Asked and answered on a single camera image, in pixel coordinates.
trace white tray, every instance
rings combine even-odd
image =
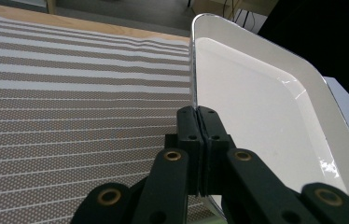
[[[190,46],[194,106],[217,111],[237,147],[296,191],[323,182],[349,194],[349,129],[311,64],[210,14],[195,18]]]

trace black cable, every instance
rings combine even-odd
[[[254,25],[256,25],[256,18],[254,18],[254,13],[253,12],[251,13],[251,16],[253,17],[253,26],[251,27],[250,32],[253,31]]]
[[[243,28],[244,28],[244,26],[246,25],[246,21],[247,21],[248,13],[249,13],[249,11],[247,11],[247,13],[246,13],[246,18],[244,18],[244,25],[242,26]]]
[[[225,0],[224,6],[223,6],[223,18],[225,18],[225,16],[224,16],[224,13],[225,13],[225,5],[227,5],[227,0]]]
[[[239,12],[238,16],[236,17],[235,23],[238,22],[239,16],[242,14],[243,9]]]
[[[233,15],[233,0],[232,0],[232,21],[235,21],[235,15]]]

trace screw hole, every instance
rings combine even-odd
[[[282,218],[287,223],[300,223],[300,216],[291,211],[285,211],[282,213]]]
[[[121,192],[117,189],[104,189],[98,195],[98,203],[109,206],[117,203],[121,198]]]
[[[150,215],[150,223],[151,224],[161,224],[166,220],[166,215],[163,212],[155,212]]]
[[[314,194],[320,201],[331,206],[340,206],[343,204],[342,198],[329,189],[316,189]]]
[[[235,152],[235,158],[238,161],[250,161],[251,155],[248,154],[247,152],[238,151],[238,152]]]
[[[166,152],[163,157],[168,161],[178,161],[181,158],[181,154],[176,151]]]

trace gray striped tablecloth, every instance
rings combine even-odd
[[[189,85],[184,42],[0,18],[0,223],[67,223],[94,187],[147,176]]]

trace table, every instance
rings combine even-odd
[[[68,223],[96,186],[147,176],[189,76],[186,37],[0,7],[0,223]]]

